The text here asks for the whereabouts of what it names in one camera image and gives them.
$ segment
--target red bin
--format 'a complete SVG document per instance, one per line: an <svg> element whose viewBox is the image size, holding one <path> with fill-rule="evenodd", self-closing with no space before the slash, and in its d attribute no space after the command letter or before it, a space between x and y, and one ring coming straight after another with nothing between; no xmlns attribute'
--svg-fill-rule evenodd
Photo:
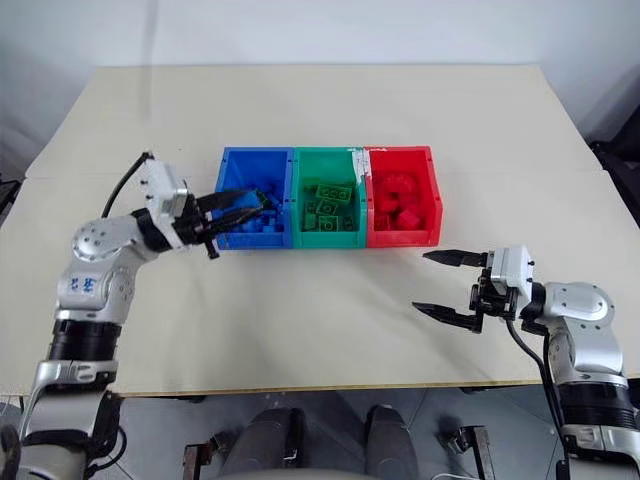
<svg viewBox="0 0 640 480"><path fill-rule="evenodd" d="M442 199L429 147L365 147L367 247L433 247Z"/></svg>

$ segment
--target gray floor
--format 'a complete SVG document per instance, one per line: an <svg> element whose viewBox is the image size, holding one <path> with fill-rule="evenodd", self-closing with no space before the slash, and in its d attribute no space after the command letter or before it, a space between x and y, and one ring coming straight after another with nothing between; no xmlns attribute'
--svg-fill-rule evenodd
<svg viewBox="0 0 640 480"><path fill-rule="evenodd" d="M497 479L555 478L560 448L539 386L473 394L440 388L220 395L198 404L128 399L121 419L129 438L127 451L116 466L93 478L182 478L186 444L205 442L221 431L239 432L256 414L277 406L304 410L310 466L362 472L363 423L369 409L378 404L396 408L409 425L421 478L429 479L440 472L476 475L472 452L451 455L438 443L439 426L453 422L488 427ZM13 423L17 418L17 409L10 408L0 423ZM215 478L220 463L220 458L214 458L201 478Z"/></svg>

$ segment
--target white table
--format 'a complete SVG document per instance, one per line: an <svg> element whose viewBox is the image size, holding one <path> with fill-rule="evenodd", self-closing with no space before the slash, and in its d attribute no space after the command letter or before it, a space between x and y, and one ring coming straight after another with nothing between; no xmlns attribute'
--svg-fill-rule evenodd
<svg viewBox="0 0 640 480"><path fill-rule="evenodd" d="M0 363L11 365L0 370L2 394L28 391L51 340L71 236L99 215L147 146L132 96L138 77L138 69L98 71L0 229ZM225 143L430 144L445 209L440 247L525 243L537 280L598 283L616 302L627 373L640 372L640 231L536 68L163 68L154 70L153 92L154 150L196 194L215 184ZM365 101L373 98L375 105ZM329 121L338 104L344 115ZM113 214L140 205L132 181ZM427 262L423 251L223 252L215 262L202 248L164 254L138 274L115 389L538 381L498 320L474 335L412 309L419 300L464 310L478 274Z"/></svg>

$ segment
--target green bin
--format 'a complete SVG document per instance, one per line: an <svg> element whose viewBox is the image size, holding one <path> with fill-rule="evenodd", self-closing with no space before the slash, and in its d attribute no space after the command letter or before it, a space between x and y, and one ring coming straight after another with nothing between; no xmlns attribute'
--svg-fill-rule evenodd
<svg viewBox="0 0 640 480"><path fill-rule="evenodd" d="M347 147L305 147L294 151L293 182L291 188L291 230L294 248L365 248L367 235L367 202L364 179L356 173L355 152ZM313 218L312 210L323 200L317 196L318 186L351 188L348 204L338 203L330 217L322 212ZM338 217L338 231L334 228Z"/></svg>

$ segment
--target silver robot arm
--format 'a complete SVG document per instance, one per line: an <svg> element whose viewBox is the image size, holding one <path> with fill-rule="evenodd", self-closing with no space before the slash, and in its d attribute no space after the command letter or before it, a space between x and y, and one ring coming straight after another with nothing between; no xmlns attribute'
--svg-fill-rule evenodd
<svg viewBox="0 0 640 480"><path fill-rule="evenodd" d="M216 258L215 236L262 209L246 201L233 209L249 193L244 190L195 198L151 154L138 162L146 169L146 208L91 221L73 237L72 259L58 282L54 338L37 366L19 436L2 432L3 480L82 479L101 468L91 462L109 454L117 439L121 398L107 386L116 378L116 342L138 269L164 251L190 245L204 244ZM220 211L215 219L214 210Z"/></svg>
<svg viewBox="0 0 640 480"><path fill-rule="evenodd" d="M440 322L476 333L482 331L484 315L506 321L511 336L540 369L566 453L557 466L558 478L640 478L640 424L611 328L615 305L608 295L588 283L534 282L535 263L523 246L424 256L446 265L482 268L471 292L474 314L435 304L414 306ZM522 319L524 331L544 336L544 359L519 337L516 319Z"/></svg>

